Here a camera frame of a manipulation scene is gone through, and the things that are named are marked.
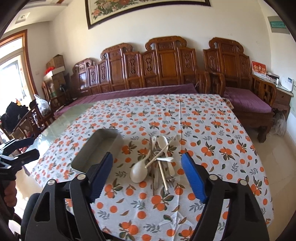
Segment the left hand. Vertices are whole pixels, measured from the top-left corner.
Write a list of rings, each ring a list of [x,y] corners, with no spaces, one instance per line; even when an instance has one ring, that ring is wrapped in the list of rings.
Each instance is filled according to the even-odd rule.
[[[16,203],[17,203],[16,194],[17,194],[16,182],[11,181],[4,190],[4,201],[8,207],[16,206]]]

